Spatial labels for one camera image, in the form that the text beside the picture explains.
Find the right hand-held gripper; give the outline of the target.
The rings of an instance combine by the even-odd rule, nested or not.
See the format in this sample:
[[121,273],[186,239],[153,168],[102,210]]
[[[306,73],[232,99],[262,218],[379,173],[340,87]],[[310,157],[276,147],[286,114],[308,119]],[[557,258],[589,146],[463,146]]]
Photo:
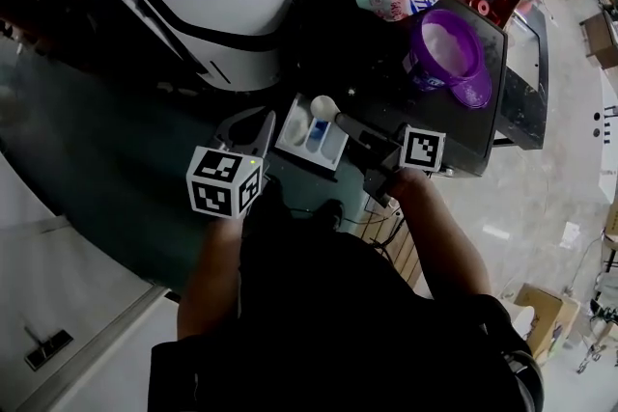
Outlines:
[[388,190],[402,169],[440,170],[444,133],[406,125],[392,140],[343,112],[337,114],[337,125],[349,135],[348,161],[358,170],[366,170],[364,191],[382,207],[388,206]]

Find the wooden slat platform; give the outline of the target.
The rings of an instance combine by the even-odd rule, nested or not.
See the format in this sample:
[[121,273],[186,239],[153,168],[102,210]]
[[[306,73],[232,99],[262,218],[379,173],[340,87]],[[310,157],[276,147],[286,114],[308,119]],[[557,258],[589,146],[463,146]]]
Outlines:
[[361,238],[372,245],[411,288],[416,288],[422,268],[399,204],[394,202],[382,207],[369,199],[360,227]]

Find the purple powder container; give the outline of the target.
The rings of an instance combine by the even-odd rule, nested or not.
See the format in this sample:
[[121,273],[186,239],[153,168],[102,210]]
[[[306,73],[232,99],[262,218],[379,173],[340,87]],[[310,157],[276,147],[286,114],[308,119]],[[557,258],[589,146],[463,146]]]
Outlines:
[[[453,76],[442,69],[429,55],[422,39],[421,28],[424,23],[453,23],[464,22],[470,28],[471,34],[477,43],[477,62],[467,76]],[[432,91],[441,88],[451,88],[476,75],[485,68],[483,46],[474,29],[459,15],[443,9],[425,11],[421,18],[414,23],[409,34],[409,51],[403,60],[405,71],[412,81],[423,91]]]

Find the white and black appliance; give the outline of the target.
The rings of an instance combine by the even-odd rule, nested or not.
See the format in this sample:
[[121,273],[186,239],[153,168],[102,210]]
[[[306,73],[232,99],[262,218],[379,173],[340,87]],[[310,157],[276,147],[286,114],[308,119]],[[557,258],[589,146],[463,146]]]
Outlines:
[[122,0],[188,72],[223,91],[278,83],[294,0]]

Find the white powder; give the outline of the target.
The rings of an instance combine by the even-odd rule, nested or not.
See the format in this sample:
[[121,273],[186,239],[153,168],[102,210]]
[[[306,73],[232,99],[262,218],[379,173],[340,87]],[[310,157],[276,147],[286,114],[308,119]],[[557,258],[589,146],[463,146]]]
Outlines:
[[424,23],[423,42],[429,55],[453,76],[467,76],[477,62],[477,43],[464,22]]

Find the black washing machine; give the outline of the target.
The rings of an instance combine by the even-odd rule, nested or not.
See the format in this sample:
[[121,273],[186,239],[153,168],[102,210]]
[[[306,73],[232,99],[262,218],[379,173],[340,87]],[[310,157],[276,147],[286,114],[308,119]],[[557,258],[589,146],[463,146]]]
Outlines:
[[306,0],[292,39],[299,66],[275,106],[278,120],[286,119],[298,94],[329,95],[349,115],[391,138],[407,124],[445,133],[443,166],[458,176],[482,176],[500,114],[507,35],[457,0],[437,5],[465,20],[481,41],[492,84],[485,107],[470,109],[448,89],[423,92],[408,79],[404,59],[417,18],[387,22],[353,0],[335,14]]

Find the white bathtub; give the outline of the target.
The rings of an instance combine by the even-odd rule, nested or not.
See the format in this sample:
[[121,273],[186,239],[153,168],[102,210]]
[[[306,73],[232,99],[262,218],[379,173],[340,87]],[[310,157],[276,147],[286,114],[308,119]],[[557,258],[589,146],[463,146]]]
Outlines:
[[601,144],[599,187],[604,198],[612,204],[618,188],[618,94],[607,74],[598,69],[601,80],[602,103],[594,113],[595,140]]

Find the person's black shoe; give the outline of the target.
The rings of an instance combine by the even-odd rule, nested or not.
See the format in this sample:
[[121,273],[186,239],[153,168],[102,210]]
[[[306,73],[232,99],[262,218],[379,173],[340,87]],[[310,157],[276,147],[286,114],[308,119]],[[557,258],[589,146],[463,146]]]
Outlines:
[[313,213],[312,221],[322,229],[338,231],[344,218],[343,203],[336,199],[329,199]]

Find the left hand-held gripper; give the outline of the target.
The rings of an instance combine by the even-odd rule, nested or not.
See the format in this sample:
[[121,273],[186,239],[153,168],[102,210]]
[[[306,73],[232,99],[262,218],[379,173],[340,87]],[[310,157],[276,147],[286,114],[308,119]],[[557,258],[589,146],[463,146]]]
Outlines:
[[239,219],[261,193],[264,160],[276,124],[270,110],[251,144],[237,144],[230,132],[264,107],[243,110],[222,121],[213,134],[213,148],[196,147],[186,171],[191,208],[217,218]]

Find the white plastic spoon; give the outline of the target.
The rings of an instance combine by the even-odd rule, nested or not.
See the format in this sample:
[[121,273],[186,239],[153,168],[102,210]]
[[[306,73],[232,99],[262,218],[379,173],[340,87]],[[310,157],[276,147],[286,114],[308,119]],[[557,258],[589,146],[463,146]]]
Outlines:
[[310,103],[310,111],[316,120],[336,124],[341,110],[330,96],[316,96]]

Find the red plastic spool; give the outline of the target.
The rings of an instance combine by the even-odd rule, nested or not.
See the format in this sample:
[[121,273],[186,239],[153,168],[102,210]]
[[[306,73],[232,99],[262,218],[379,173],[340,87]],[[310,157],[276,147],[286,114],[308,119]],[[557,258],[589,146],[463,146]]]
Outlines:
[[499,25],[501,23],[500,17],[492,9],[487,0],[468,0],[468,6],[479,15],[489,19],[494,24]]

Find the white detergent drawer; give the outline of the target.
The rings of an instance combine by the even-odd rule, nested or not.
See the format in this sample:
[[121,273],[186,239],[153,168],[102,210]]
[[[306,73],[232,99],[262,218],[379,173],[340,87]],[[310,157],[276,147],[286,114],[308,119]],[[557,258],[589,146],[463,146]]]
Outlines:
[[275,147],[313,165],[334,172],[348,141],[336,124],[317,119],[310,100],[297,94],[284,121]]

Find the purple tub lid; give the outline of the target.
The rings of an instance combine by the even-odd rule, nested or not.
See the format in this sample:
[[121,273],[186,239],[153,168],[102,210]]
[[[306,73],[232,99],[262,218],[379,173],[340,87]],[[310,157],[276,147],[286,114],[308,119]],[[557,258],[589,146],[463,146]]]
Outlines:
[[470,109],[485,108],[492,97],[492,80],[486,69],[469,80],[450,88],[451,94],[462,105]]

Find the person's left forearm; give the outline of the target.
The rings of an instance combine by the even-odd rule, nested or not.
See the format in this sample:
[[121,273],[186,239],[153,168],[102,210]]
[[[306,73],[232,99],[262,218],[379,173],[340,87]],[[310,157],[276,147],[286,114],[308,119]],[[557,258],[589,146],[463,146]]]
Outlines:
[[181,296],[180,340],[213,332],[237,314],[242,219],[208,223],[197,263]]

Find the black marble sink counter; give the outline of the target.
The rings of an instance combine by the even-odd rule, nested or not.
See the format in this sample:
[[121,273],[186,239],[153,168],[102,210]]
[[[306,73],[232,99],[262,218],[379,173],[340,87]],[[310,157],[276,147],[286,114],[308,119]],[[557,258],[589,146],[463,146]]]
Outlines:
[[546,18],[533,0],[523,0],[506,26],[508,53],[497,147],[524,151],[544,146],[548,119],[548,33]]

